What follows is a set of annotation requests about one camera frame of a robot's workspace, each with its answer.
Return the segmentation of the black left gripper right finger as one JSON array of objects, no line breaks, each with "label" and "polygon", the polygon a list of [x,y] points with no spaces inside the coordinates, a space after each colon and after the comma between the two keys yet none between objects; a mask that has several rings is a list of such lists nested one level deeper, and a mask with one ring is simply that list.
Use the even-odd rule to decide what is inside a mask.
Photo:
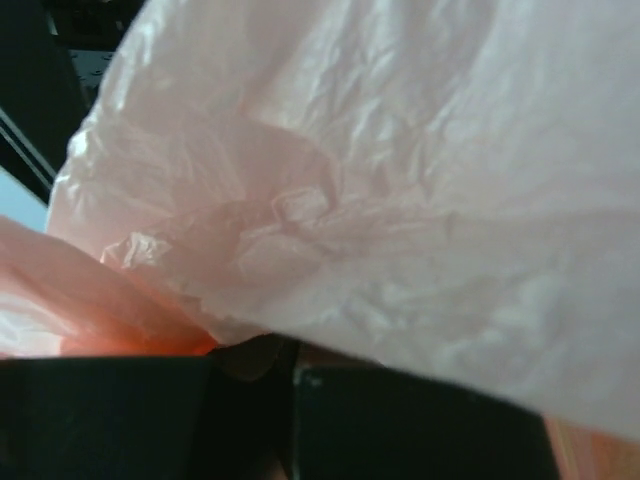
[{"label": "black left gripper right finger", "polygon": [[296,479],[557,479],[542,418],[458,386],[373,367],[294,377]]}]

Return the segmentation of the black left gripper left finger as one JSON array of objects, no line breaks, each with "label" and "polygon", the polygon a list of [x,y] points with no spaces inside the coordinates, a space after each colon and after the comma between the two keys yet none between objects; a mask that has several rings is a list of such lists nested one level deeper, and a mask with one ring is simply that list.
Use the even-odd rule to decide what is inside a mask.
[{"label": "black left gripper left finger", "polygon": [[5,360],[5,479],[281,479],[297,343]]}]

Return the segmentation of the pink plastic bag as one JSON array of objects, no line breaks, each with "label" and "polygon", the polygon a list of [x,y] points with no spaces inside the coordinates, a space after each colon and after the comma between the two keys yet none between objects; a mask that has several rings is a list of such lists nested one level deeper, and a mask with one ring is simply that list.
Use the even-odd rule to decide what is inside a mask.
[{"label": "pink plastic bag", "polygon": [[3,357],[278,333],[549,415],[639,475],[635,1],[148,1],[47,227],[1,221]]}]

